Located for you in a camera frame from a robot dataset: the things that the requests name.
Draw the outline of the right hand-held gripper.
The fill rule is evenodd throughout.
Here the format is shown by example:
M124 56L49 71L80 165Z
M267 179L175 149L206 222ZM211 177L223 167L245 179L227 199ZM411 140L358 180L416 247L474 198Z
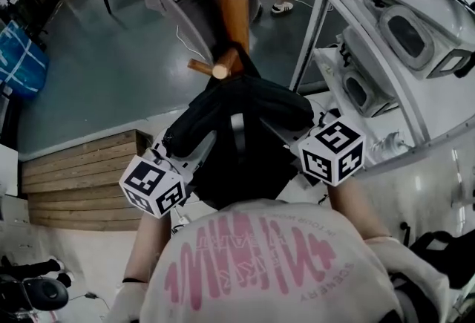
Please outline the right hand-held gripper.
M338 186L363 167L366 136L350 118L319 111L297 152L298 172L311 184Z

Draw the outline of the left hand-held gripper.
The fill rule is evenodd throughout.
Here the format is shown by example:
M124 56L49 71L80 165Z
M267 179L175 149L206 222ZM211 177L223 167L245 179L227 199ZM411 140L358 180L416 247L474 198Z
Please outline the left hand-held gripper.
M190 183L203 166L215 142L214 131L187 157L175 157L165 148L165 131L161 131L151 147L132 158L119 179L128 202L159 219L174 207L186 203L192 193Z

